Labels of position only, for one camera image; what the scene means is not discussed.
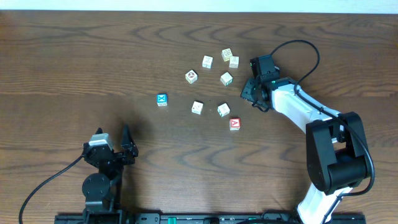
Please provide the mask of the white block green edge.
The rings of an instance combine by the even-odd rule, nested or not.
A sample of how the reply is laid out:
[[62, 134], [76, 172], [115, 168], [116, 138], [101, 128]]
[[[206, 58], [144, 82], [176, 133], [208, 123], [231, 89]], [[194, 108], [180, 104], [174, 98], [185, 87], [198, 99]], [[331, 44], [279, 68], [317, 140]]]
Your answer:
[[221, 117], [226, 116], [226, 115], [229, 114], [230, 111], [231, 111], [227, 103], [223, 103], [223, 104], [219, 105], [219, 106], [217, 107], [217, 110], [218, 110], [218, 113], [219, 113], [219, 115], [220, 115]]

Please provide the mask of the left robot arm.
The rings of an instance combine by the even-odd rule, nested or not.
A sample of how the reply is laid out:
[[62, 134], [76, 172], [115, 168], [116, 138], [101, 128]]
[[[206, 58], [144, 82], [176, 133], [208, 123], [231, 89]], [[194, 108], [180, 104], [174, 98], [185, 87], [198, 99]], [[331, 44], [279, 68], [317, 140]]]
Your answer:
[[133, 165], [139, 154], [128, 125], [123, 128], [121, 147], [121, 152], [115, 152], [109, 134], [101, 128], [83, 145], [85, 162], [98, 169], [82, 184], [85, 223], [136, 222], [133, 214], [121, 208], [123, 170], [125, 166]]

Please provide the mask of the red letter A block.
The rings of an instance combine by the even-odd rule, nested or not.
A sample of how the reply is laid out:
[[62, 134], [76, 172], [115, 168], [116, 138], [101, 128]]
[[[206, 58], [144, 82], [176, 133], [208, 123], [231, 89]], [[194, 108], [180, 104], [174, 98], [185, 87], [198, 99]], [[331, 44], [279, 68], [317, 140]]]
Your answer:
[[229, 120], [229, 129], [231, 131], [237, 131], [241, 128], [241, 120], [239, 118], [231, 118]]

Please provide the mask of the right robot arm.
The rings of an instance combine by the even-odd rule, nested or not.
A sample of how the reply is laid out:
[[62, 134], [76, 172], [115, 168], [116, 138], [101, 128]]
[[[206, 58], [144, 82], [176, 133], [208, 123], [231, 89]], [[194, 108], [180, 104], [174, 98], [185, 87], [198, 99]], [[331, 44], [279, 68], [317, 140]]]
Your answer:
[[331, 214], [343, 198], [371, 189], [374, 163], [358, 114], [322, 105], [290, 78], [267, 82], [250, 78], [241, 97], [263, 112], [285, 115], [305, 133], [312, 183], [297, 206], [298, 222], [332, 223]]

